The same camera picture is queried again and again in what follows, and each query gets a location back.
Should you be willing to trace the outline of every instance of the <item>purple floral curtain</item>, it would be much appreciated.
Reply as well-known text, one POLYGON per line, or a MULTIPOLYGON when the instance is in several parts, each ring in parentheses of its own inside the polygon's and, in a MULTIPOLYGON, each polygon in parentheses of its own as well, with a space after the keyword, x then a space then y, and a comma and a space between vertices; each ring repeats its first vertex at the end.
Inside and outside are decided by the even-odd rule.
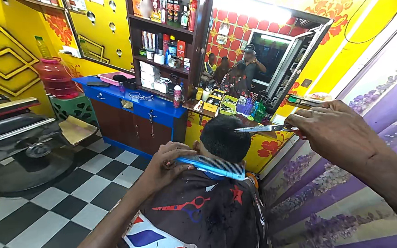
MULTIPOLYGON (((342 99, 397 152, 397 34, 356 80, 342 99)), ((264 181, 274 247, 397 247, 397 216, 383 198, 307 141, 295 143, 264 181)))

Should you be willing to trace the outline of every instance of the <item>barber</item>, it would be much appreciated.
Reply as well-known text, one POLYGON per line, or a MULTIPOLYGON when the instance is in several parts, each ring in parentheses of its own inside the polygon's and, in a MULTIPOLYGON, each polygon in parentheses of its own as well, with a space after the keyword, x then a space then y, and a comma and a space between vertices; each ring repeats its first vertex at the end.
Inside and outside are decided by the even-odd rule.
POLYGON ((248 44, 244 50, 244 58, 233 66, 233 68, 235 68, 240 63, 246 65, 246 85, 248 91, 251 91, 252 79, 254 79, 255 73, 257 73, 257 71, 266 72, 266 67, 255 57, 254 49, 255 47, 253 44, 248 44))
MULTIPOLYGON (((298 110, 286 120, 301 129, 311 148, 352 173, 381 195, 397 214, 397 154, 343 102, 334 100, 310 110, 298 110)), ((172 182, 191 165, 173 166, 179 156, 195 155, 185 144, 169 142, 153 156, 127 194, 84 239, 79 248, 115 247, 140 204, 172 182)))
POLYGON ((303 131, 313 151, 361 180, 397 214, 397 154, 360 115, 334 100, 297 110, 285 122, 303 131))

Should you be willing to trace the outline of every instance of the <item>wall mirror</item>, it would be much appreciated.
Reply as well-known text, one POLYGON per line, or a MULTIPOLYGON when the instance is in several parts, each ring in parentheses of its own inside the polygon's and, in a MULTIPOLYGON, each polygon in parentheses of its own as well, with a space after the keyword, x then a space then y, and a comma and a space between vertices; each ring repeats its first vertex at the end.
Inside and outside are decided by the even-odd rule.
POLYGON ((231 4, 214 0, 201 70, 205 77, 199 85, 212 85, 212 80, 219 85, 228 71, 227 63, 232 68, 242 62, 248 91, 265 90, 276 111, 332 22, 260 0, 234 0, 231 4), (214 64, 217 69, 210 78, 206 75, 216 68, 214 64))
POLYGON ((116 70, 133 68, 125 0, 65 0, 82 58, 116 70))

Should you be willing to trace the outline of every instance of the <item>checkered floor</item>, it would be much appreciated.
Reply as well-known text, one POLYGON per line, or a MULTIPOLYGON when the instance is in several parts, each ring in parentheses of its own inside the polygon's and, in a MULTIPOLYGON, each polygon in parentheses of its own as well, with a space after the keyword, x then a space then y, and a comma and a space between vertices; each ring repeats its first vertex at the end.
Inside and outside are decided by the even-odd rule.
POLYGON ((0 248, 77 247, 149 163, 105 144, 100 133, 74 149, 78 167, 63 180, 22 197, 0 197, 0 248))

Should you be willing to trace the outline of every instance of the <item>blue comb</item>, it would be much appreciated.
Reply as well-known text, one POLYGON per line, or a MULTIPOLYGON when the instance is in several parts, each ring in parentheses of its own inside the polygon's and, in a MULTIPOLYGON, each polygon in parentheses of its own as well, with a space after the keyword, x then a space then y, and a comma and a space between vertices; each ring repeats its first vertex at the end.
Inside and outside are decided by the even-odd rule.
POLYGON ((244 166, 240 164, 213 159, 202 155, 179 157, 177 161, 192 164, 197 168, 205 169, 228 178, 234 178, 240 181, 244 180, 244 166))

